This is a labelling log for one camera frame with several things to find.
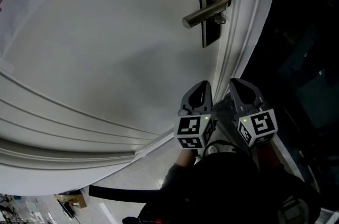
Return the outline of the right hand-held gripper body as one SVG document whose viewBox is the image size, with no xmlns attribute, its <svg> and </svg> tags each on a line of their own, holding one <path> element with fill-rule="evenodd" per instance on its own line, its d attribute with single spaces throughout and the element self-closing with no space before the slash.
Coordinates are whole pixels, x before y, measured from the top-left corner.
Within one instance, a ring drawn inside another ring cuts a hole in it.
<svg viewBox="0 0 339 224">
<path fill-rule="evenodd" d="M 229 88 L 236 110 L 236 129 L 248 147 L 269 142 L 277 133 L 277 122 L 259 88 L 240 78 L 230 79 Z"/>
</svg>

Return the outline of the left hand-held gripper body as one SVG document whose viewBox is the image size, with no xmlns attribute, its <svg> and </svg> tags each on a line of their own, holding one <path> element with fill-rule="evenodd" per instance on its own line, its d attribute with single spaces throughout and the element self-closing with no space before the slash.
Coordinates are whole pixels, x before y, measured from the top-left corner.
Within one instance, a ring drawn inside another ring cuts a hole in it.
<svg viewBox="0 0 339 224">
<path fill-rule="evenodd" d="M 216 129 L 211 85 L 203 80 L 184 94 L 174 120 L 174 138 L 184 150 L 201 157 Z"/>
</svg>

